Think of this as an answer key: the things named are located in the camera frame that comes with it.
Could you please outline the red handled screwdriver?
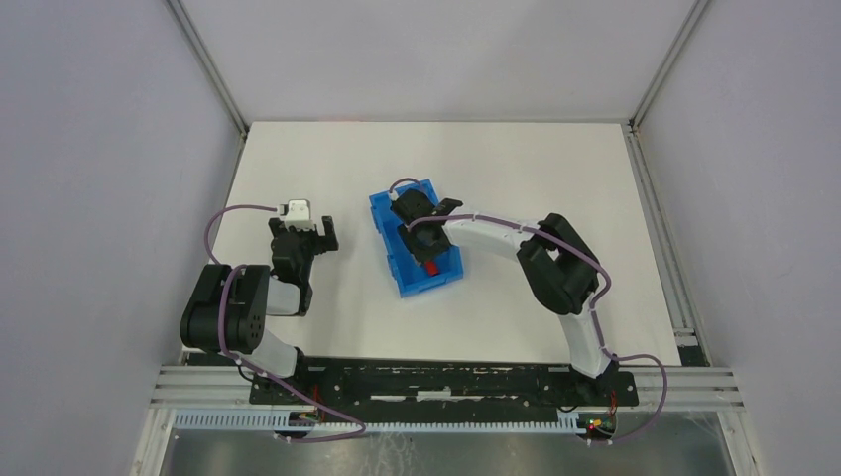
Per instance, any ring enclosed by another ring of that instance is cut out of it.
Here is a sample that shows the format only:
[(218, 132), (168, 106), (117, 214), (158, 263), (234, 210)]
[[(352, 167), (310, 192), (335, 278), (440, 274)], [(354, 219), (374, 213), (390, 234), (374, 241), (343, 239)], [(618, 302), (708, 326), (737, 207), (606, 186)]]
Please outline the red handled screwdriver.
[(441, 274), (441, 270), (435, 261), (424, 263), (423, 268), (430, 277), (436, 277)]

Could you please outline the blue plastic bin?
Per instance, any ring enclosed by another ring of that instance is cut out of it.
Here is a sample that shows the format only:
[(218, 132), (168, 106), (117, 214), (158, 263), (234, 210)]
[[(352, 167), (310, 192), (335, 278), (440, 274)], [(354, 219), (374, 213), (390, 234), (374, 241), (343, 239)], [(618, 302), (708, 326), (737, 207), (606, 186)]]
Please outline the blue plastic bin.
[(386, 249), (387, 264), (395, 280), (401, 298), (409, 298), (420, 293), (452, 284), (464, 276), (464, 267), (460, 249), (452, 247), (434, 261), (441, 274), (430, 277), (407, 250), (398, 234), (400, 219), (391, 211), (392, 200), (388, 190), (369, 196), (370, 209), (376, 230), (380, 234)]

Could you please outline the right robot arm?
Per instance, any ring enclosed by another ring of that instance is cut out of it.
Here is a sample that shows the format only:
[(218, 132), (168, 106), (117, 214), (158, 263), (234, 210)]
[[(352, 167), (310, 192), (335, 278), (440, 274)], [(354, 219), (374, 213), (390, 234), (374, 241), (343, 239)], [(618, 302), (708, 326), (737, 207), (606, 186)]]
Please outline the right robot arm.
[(537, 222), (515, 221), (452, 198), (433, 203), (418, 188), (391, 189), (387, 196), (400, 220), (398, 236), (416, 263), (426, 265), (454, 247), (513, 259), (538, 303), (558, 317), (572, 369), (590, 379), (607, 371), (611, 358), (593, 312), (599, 279), (606, 288), (611, 280), (565, 217), (551, 213)]

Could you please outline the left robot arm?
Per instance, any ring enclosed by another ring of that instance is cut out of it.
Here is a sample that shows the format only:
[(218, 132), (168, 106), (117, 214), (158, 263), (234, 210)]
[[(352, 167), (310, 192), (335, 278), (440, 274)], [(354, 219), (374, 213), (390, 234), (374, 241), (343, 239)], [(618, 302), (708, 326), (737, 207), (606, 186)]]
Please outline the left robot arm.
[(221, 354), (258, 373), (293, 376), (303, 352), (267, 329), (270, 316), (305, 316), (316, 256), (339, 249), (333, 218), (319, 226), (272, 218), (271, 263), (251, 264), (236, 272), (208, 264), (193, 289), (180, 321), (184, 346)]

